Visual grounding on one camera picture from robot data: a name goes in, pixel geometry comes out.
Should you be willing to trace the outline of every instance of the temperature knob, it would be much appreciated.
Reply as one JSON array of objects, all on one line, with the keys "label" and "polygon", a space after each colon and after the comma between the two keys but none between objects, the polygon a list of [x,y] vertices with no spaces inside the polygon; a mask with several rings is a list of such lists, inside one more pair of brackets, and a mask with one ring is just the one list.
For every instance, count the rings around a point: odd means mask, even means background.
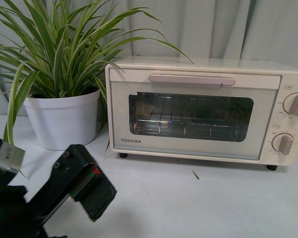
[{"label": "temperature knob", "polygon": [[287,113],[298,116],[298,93],[293,93],[286,97],[283,107]]}]

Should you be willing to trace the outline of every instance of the spider plant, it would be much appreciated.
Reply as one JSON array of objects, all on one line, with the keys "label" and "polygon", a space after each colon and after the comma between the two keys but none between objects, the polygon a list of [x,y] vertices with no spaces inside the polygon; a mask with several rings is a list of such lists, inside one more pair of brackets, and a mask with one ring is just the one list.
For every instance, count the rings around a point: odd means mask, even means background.
[{"label": "spider plant", "polygon": [[[116,4],[107,14],[100,15],[100,9],[110,1],[90,0],[86,6],[71,11],[69,1],[53,0],[48,11],[40,0],[23,0],[27,14],[12,0],[0,4],[0,22],[22,42],[18,44],[8,38],[10,45],[0,43],[0,76],[11,83],[10,91],[4,92],[10,93],[4,141],[13,144],[16,116],[31,94],[44,98],[73,97],[94,86],[100,89],[106,103],[104,68],[108,63],[115,64],[115,58],[127,43],[153,40],[183,54],[157,30],[125,31],[117,27],[135,14],[160,21],[146,7],[131,8],[112,16]],[[130,36],[132,32],[144,30],[159,33],[163,40]]]}]

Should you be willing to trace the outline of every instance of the gray curtain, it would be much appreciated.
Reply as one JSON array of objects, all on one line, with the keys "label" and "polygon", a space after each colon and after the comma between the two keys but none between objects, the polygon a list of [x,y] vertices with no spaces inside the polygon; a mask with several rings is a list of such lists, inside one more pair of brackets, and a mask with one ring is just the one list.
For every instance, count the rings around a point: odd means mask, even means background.
[{"label": "gray curtain", "polygon": [[[23,8],[22,0],[14,2]],[[72,1],[71,7],[87,2]],[[298,0],[114,0],[103,11],[117,2],[116,12],[147,6],[163,22],[140,14],[121,27],[157,29],[190,57],[271,60],[298,66]],[[150,31],[142,35],[159,37]],[[152,41],[132,43],[123,55],[178,56]],[[6,110],[7,98],[0,95],[0,114]]]}]

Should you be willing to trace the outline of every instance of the oven window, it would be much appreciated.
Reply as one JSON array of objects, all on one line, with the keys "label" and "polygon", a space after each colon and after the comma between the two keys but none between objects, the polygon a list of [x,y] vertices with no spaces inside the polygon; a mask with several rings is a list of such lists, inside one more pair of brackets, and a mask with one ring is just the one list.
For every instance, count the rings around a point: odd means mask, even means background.
[{"label": "oven window", "polygon": [[253,105],[250,98],[134,92],[129,95],[130,132],[241,142]]}]

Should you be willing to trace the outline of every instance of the red light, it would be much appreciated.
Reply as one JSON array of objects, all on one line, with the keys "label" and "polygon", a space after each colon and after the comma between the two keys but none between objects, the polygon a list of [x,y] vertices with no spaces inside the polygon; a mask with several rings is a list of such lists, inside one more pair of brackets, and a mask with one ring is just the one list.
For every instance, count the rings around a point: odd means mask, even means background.
[{"label": "red light", "polygon": [[93,168],[91,170],[95,175],[101,174],[101,170],[98,168],[98,166],[93,166]]}]

